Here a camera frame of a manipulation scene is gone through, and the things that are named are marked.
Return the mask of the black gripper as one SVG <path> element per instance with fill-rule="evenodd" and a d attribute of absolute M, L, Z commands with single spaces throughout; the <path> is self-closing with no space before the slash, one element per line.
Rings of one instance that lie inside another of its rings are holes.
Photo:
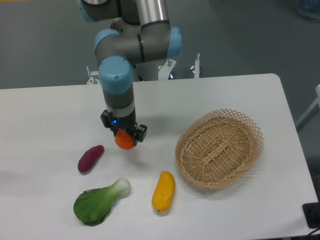
<path fill-rule="evenodd" d="M 115 137 L 118 129 L 125 130 L 132 138 L 133 145 L 142 143 L 147 135 L 148 127 L 143 124 L 136 124 L 136 111 L 133 110 L 129 115 L 124 117 L 115 117 L 112 111 L 104 110 L 100 119 L 105 128 L 110 129 Z"/>

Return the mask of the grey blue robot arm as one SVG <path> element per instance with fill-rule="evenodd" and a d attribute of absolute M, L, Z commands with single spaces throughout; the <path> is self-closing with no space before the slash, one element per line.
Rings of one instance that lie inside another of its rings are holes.
<path fill-rule="evenodd" d="M 134 66 L 179 55 L 183 49 L 180 29 L 171 26 L 164 0 L 79 0 L 88 22 L 120 19 L 138 26 L 136 33 L 121 27 L 101 30 L 94 39 L 98 77 L 106 110 L 100 118 L 116 144 L 124 150 L 143 142 L 147 126 L 137 124 L 134 102 Z"/>

